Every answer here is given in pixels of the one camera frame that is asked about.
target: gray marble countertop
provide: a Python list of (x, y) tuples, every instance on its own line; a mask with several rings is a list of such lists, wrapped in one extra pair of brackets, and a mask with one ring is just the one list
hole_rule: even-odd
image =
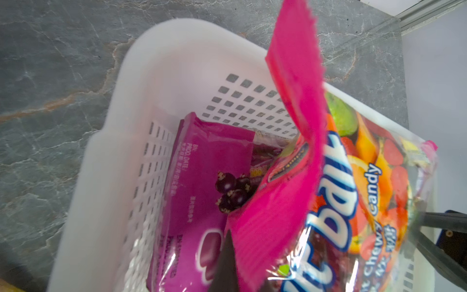
[[(398, 20), (309, 0), (329, 83), (407, 127)], [(4, 0), (0, 4), (0, 278), (44, 291), (83, 152), (125, 53), (162, 21), (199, 18), (267, 48), (280, 0)]]

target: purple candy package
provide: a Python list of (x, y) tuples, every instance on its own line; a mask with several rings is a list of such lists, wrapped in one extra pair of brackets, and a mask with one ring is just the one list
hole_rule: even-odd
[(147, 279), (150, 292), (207, 291), (227, 220), (219, 198), (242, 193), (254, 137), (253, 131), (201, 121), (195, 113), (185, 117), (167, 174), (162, 231)]

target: white wall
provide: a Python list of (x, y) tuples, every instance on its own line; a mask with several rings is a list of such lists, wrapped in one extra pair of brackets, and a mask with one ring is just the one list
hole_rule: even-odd
[(376, 9), (383, 11), (392, 16), (396, 16), (399, 13), (409, 9), (415, 4), (419, 3), (420, 0), (360, 0)]
[[(402, 37), (409, 129), (438, 146), (436, 212), (467, 213), (467, 5)], [(440, 275), (436, 292), (457, 292)]]

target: white plastic basket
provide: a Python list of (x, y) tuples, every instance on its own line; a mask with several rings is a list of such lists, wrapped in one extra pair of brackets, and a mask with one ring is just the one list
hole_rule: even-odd
[[(266, 50), (244, 38), (193, 19), (156, 25), (134, 43), (104, 127), (86, 148), (49, 292), (146, 291), (174, 136), (187, 113), (287, 138), (296, 134), (265, 56)], [(375, 122), (420, 140), (335, 87), (325, 87)], [(414, 291), (433, 290), (429, 278), (434, 277), (428, 276), (433, 269), (423, 261), (416, 256), (410, 263), (415, 269), (407, 272), (413, 277), (401, 277), (398, 292), (411, 291), (417, 278), (424, 280)]]

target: candy bag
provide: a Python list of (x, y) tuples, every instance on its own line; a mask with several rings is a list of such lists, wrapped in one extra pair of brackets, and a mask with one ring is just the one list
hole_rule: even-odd
[[(231, 212), (226, 231), (230, 230), (235, 249), (235, 263), (240, 291), (256, 292), (267, 270), (276, 266), (303, 228), (303, 222), (318, 187), (325, 143), (325, 99), (314, 20), (308, 18), (306, 4), (300, 1), (300, 17), (291, 14), (295, 1), (286, 0), (277, 19), (278, 30), (286, 41), (274, 35), (269, 51), (286, 51), (267, 61), (282, 101), (301, 132), (296, 147), (284, 150), (251, 198), (242, 208)], [(279, 25), (297, 21), (298, 26)]]
[(255, 133), (201, 121), (181, 124), (168, 170), (163, 232), (155, 244), (149, 291), (206, 291), (216, 270), (226, 214), (215, 204), (220, 192), (236, 190), (248, 174)]
[(397, 128), (394, 122), (378, 125), (318, 89), (313, 24), (304, 0), (284, 1), (266, 61), (301, 134), (227, 220), (242, 292), (257, 291), (266, 278), (284, 292), (384, 291), (431, 192), (430, 143), (397, 135), (381, 127)]

